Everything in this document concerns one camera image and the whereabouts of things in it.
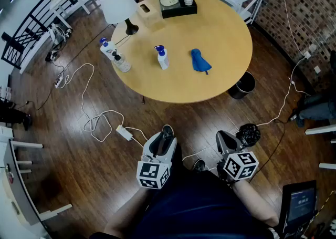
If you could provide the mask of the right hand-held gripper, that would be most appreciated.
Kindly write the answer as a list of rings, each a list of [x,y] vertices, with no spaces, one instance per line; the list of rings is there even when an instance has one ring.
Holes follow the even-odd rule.
[[[231,183],[253,176],[259,162],[253,152],[241,152],[244,145],[238,138],[228,132],[218,131],[216,144],[218,152],[223,156],[216,167],[221,180]]]

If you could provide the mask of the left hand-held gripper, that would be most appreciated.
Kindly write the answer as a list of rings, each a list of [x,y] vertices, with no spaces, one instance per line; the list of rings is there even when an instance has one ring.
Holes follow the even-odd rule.
[[[163,139],[163,132],[153,135],[143,147],[143,155],[156,157],[162,153],[164,144],[164,161],[157,158],[144,157],[138,162],[136,179],[141,187],[159,190],[167,182],[170,176],[172,159],[177,146],[177,138]]]

